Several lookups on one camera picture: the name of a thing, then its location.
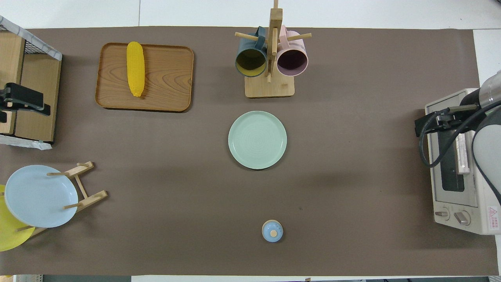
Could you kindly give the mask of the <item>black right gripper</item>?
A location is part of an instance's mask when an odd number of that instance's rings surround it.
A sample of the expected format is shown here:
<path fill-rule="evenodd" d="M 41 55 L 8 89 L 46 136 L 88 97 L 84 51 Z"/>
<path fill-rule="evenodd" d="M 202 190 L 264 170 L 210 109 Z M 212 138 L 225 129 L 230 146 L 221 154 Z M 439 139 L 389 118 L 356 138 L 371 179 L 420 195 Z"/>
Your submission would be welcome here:
<path fill-rule="evenodd" d="M 466 104 L 456 107 L 447 107 L 445 109 L 435 111 L 434 113 L 439 116 L 437 119 L 467 119 L 474 113 L 480 110 L 478 104 Z M 424 115 L 415 120 L 415 135 L 420 136 L 426 123 L 433 116 L 432 114 Z"/>

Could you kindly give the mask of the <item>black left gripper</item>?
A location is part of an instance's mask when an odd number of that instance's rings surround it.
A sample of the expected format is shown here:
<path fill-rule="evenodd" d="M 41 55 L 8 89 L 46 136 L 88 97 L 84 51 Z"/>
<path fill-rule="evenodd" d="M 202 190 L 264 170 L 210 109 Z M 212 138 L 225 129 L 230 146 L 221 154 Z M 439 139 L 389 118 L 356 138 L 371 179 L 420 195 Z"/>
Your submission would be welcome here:
<path fill-rule="evenodd" d="M 3 110 L 7 108 L 7 103 L 27 105 L 39 110 L 40 114 L 51 115 L 51 107 L 43 103 L 43 93 L 32 90 L 16 83 L 7 83 L 5 89 L 0 91 L 0 122 L 7 122 L 7 113 Z"/>

